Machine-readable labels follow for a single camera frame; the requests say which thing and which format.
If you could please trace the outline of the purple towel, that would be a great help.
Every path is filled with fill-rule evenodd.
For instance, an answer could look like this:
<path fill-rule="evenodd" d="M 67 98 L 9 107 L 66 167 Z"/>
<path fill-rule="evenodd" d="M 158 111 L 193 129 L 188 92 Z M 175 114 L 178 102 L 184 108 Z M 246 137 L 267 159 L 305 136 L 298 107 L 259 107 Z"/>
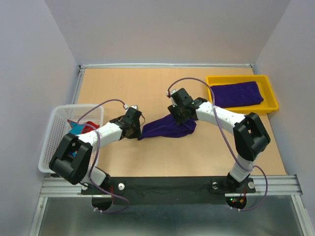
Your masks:
<path fill-rule="evenodd" d="M 177 124 L 172 115 L 167 115 L 145 124 L 141 136 L 137 139 L 140 141 L 145 138 L 155 137 L 181 138 L 192 134 L 195 128 L 196 122 L 194 119 L 189 119 L 182 124 Z"/>
<path fill-rule="evenodd" d="M 221 108 L 259 105 L 264 101 L 256 82 L 211 86 L 215 104 Z"/>

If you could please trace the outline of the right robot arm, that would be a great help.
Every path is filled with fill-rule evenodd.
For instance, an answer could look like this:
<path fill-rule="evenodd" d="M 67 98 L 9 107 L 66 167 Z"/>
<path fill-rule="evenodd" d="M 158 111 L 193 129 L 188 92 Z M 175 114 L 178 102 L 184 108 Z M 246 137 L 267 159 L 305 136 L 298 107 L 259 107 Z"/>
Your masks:
<path fill-rule="evenodd" d="M 235 164 L 226 177 L 226 186 L 232 192 L 242 189 L 256 158 L 271 141 L 259 115 L 234 113 L 204 98 L 193 99 L 184 88 L 169 91 L 167 97 L 172 103 L 168 110 L 177 124 L 192 118 L 217 125 L 229 150 L 232 148 L 224 131 L 233 135 L 237 154 L 232 154 Z"/>

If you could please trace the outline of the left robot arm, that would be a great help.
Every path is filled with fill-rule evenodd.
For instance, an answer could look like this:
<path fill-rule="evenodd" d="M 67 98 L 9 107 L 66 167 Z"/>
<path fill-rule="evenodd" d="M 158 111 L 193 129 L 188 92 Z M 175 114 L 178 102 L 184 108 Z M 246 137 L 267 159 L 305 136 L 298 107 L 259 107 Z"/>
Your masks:
<path fill-rule="evenodd" d="M 52 156 L 49 168 L 69 183 L 92 184 L 93 189 L 103 194 L 109 190 L 107 173 L 95 167 L 97 158 L 90 164 L 91 156 L 99 149 L 121 139 L 135 139 L 141 136 L 140 117 L 142 112 L 135 106 L 126 113 L 110 120 L 97 130 L 85 134 L 66 134 Z"/>

